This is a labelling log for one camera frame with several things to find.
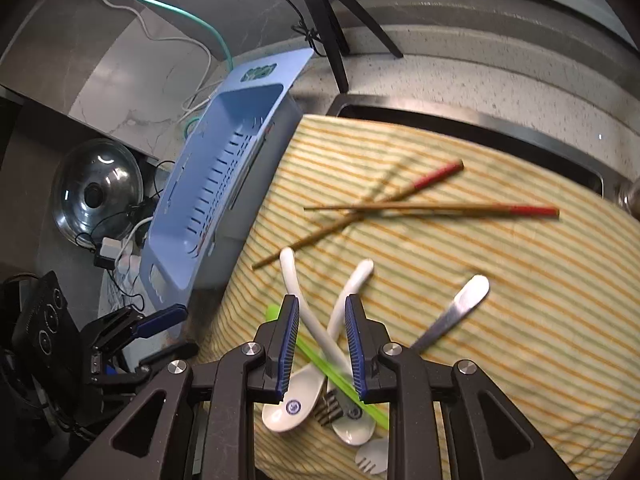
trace blue logo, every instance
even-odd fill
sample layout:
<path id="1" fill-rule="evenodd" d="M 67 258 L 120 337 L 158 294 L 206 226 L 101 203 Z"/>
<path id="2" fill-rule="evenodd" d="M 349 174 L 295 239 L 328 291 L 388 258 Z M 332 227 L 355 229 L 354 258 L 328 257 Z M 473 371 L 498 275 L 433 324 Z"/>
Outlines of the blue logo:
<path id="1" fill-rule="evenodd" d="M 265 65 L 265 66 L 259 66 L 256 68 L 251 68 L 242 76 L 242 79 L 240 80 L 240 82 L 244 83 L 245 81 L 254 81 L 256 79 L 262 79 L 263 77 L 267 77 L 269 74 L 271 74 L 271 72 L 276 70 L 277 66 L 278 64 L 274 63 L 272 65 Z"/>
<path id="2" fill-rule="evenodd" d="M 295 399 L 287 402 L 287 413 L 289 413 L 289 415 L 295 415 L 300 411 L 300 408 L 302 408 L 300 402 Z"/>

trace white spoon handle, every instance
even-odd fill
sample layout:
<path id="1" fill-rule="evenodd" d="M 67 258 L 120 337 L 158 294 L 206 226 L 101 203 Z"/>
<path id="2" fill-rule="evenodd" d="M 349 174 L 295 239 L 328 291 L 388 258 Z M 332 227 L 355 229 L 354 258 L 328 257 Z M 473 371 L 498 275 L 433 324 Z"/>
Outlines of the white spoon handle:
<path id="1" fill-rule="evenodd" d="M 334 341 L 337 341 L 344 326 L 344 302 L 347 300 L 347 296 L 357 294 L 372 272 L 373 260 L 362 260 L 347 280 L 347 283 L 344 284 L 338 299 L 335 300 L 334 309 L 331 311 L 331 317 L 326 326 L 329 337 Z"/>
<path id="2" fill-rule="evenodd" d="M 353 379 L 351 371 L 351 362 L 346 355 L 342 353 L 340 347 L 331 339 L 318 321 L 316 315 L 311 311 L 302 295 L 300 284 L 298 283 L 298 274 L 296 273 L 296 259 L 291 248 L 284 248 L 280 251 L 280 271 L 284 280 L 285 288 L 289 294 L 293 294 L 298 298 L 300 304 L 300 317 L 306 328 L 311 332 L 313 338 L 318 342 L 322 352 L 327 359 L 332 362 L 340 373 Z"/>

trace logo on spoon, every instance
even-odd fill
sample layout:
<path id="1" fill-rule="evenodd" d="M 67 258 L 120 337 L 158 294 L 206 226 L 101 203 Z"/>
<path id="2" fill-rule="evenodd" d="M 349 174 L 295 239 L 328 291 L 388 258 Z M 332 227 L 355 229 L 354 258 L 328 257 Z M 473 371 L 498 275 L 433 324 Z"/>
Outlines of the logo on spoon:
<path id="1" fill-rule="evenodd" d="M 295 415 L 297 412 L 300 411 L 301 407 L 302 406 L 300 405 L 299 401 L 295 399 L 290 400 L 289 402 L 287 402 L 287 406 L 286 406 L 287 413 L 289 413 L 289 415 Z"/>

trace white plastic fork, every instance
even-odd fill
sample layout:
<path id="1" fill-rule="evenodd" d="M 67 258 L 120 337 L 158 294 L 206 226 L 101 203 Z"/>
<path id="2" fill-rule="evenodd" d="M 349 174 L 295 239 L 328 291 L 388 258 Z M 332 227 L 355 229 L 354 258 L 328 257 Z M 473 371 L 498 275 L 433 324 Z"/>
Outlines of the white plastic fork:
<path id="1" fill-rule="evenodd" d="M 377 475 L 383 473 L 388 467 L 389 461 L 389 439 L 376 438 L 369 440 L 360 447 L 356 453 L 356 464 L 363 473 Z"/>

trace blue plastic basket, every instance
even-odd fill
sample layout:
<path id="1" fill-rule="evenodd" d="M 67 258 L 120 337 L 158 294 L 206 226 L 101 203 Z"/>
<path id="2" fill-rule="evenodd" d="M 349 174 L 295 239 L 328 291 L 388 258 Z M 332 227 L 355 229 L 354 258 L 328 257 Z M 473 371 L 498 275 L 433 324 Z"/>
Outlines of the blue plastic basket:
<path id="1" fill-rule="evenodd" d="M 311 55 L 306 48 L 245 63 L 219 86 L 174 165 L 148 231 L 140 280 L 156 310 L 187 305 L 225 207 Z"/>

